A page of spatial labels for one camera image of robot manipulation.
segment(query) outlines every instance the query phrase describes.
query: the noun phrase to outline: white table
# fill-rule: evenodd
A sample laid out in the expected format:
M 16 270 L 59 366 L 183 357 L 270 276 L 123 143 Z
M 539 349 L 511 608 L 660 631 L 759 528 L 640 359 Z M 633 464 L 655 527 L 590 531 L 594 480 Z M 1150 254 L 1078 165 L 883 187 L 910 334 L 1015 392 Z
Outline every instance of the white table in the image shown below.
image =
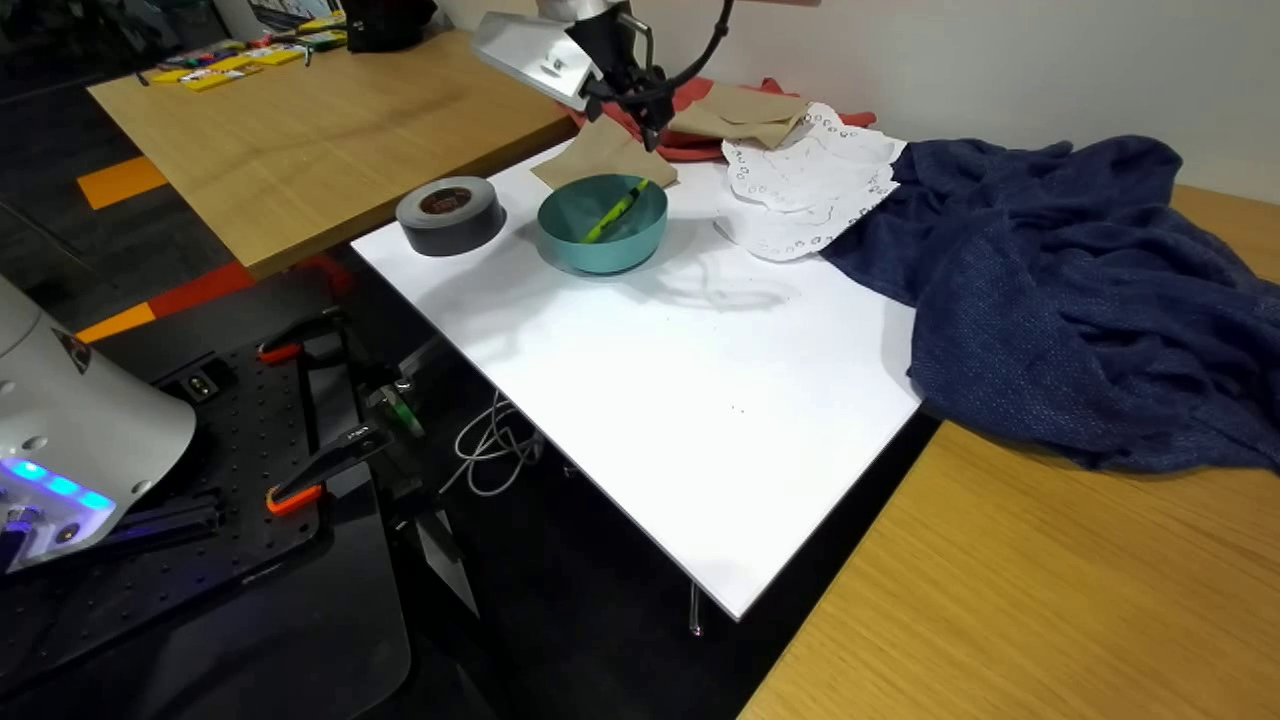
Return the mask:
M 508 218 L 479 250 L 425 258 L 396 223 L 355 249 L 740 619 L 919 406 L 914 311 L 724 240 L 713 163 L 678 165 L 644 265 L 557 269 L 529 169 L 559 151 L 490 178 Z

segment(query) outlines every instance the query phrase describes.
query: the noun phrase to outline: green marker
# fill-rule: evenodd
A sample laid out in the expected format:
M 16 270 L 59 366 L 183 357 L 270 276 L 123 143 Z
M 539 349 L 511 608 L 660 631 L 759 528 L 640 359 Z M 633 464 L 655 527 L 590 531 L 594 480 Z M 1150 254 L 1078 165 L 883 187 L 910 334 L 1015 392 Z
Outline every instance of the green marker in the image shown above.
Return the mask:
M 631 192 L 626 193 L 622 200 L 618 200 L 618 204 L 614 205 L 612 210 L 605 213 L 604 218 L 602 218 L 599 223 L 595 223 L 591 232 L 586 233 L 586 237 L 582 238 L 582 245 L 591 245 L 593 242 L 600 240 L 600 236 L 604 234 L 604 229 L 625 215 L 627 210 L 635 205 L 636 200 L 640 199 L 640 193 L 644 192 L 644 188 L 646 187 L 649 187 L 649 178 L 640 181 L 635 187 L 632 187 Z

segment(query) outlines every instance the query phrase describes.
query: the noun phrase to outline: white cable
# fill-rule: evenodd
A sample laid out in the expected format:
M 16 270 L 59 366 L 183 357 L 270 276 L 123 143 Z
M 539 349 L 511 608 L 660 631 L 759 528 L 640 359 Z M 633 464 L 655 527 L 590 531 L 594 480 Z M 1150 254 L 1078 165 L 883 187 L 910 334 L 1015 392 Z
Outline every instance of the white cable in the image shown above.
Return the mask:
M 449 482 L 440 487 L 438 491 L 439 495 L 444 495 L 445 491 L 453 487 L 453 483 L 458 478 L 466 474 L 467 486 L 471 488 L 471 492 L 480 497 L 494 497 L 497 495 L 502 495 L 503 491 L 509 488 L 511 484 L 516 482 L 516 478 L 520 475 L 520 469 L 524 468 L 526 462 L 530 465 L 538 462 L 538 460 L 543 456 L 543 433 L 535 429 L 534 434 L 530 436 L 529 439 L 517 442 L 515 433 L 511 432 L 511 428 L 498 427 L 498 420 L 517 413 L 516 406 L 509 400 L 502 397 L 499 392 L 494 391 L 493 405 L 467 423 L 466 427 L 462 428 L 462 432 L 458 433 L 458 437 L 454 438 L 453 452 L 462 460 L 462 466 L 453 473 Z M 480 441 L 476 443 L 475 450 L 471 452 L 463 452 L 462 439 L 471 432 L 472 428 L 476 427 L 477 423 L 481 423 L 485 419 L 489 420 L 489 427 L 480 434 Z M 499 450 L 490 452 L 489 448 L 495 443 L 500 446 Z M 497 460 L 498 457 L 503 457 L 509 454 L 515 454 L 520 460 L 516 462 L 516 469 L 511 471 L 511 477 L 507 478 L 507 482 L 502 483 L 502 486 L 495 489 L 477 488 L 475 480 L 476 462 Z

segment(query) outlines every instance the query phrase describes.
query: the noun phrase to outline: brown paper bag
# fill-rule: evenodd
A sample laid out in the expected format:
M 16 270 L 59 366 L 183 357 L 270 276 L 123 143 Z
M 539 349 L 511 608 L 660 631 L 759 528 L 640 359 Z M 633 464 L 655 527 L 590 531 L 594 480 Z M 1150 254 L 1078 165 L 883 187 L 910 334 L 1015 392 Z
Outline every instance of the brown paper bag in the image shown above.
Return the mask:
M 800 97 L 716 83 L 707 97 L 676 113 L 671 129 L 724 140 L 753 138 L 772 150 L 808 109 L 809 101 Z
M 649 178 L 660 187 L 676 182 L 676 168 L 608 115 L 586 123 L 563 152 L 534 168 L 539 179 L 558 190 L 576 179 L 618 173 Z

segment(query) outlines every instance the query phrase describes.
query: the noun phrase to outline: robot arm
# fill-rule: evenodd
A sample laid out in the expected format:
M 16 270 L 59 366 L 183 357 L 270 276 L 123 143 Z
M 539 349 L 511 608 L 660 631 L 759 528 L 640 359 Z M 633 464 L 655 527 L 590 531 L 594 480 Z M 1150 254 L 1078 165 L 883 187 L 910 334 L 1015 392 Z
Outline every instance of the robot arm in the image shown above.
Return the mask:
M 540 19 L 486 13 L 472 47 L 516 79 L 585 110 L 593 122 L 605 102 L 617 102 L 635 118 L 652 152 L 676 114 L 676 90 L 701 72 L 728 35 L 732 9 L 733 0 L 723 0 L 707 49 L 672 78 L 653 64 L 653 33 L 631 14 L 630 0 L 538 0 Z M 644 67 L 635 59 L 636 33 L 645 36 Z

